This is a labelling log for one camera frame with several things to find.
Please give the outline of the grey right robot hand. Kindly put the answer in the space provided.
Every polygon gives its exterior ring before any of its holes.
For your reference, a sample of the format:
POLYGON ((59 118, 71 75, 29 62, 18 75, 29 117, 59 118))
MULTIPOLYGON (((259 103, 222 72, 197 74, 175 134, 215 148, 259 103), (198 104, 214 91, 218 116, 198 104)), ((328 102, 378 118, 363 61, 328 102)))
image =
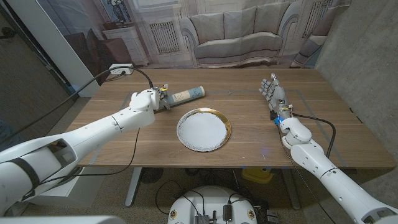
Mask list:
POLYGON ((259 92, 269 105, 271 119, 285 120, 292 117, 292 105, 288 104, 285 91, 280 86, 275 73, 271 73, 271 80, 262 80, 259 92))

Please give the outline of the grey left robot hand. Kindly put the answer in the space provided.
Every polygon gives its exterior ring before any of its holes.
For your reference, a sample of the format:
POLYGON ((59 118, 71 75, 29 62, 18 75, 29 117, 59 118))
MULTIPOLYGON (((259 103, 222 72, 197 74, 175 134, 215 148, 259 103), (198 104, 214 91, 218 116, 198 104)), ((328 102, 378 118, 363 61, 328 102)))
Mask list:
POLYGON ((162 109, 170 109, 170 103, 167 99, 168 93, 167 90, 169 88, 168 84, 163 84, 161 87, 154 87, 154 90, 159 93, 159 108, 157 111, 162 109))

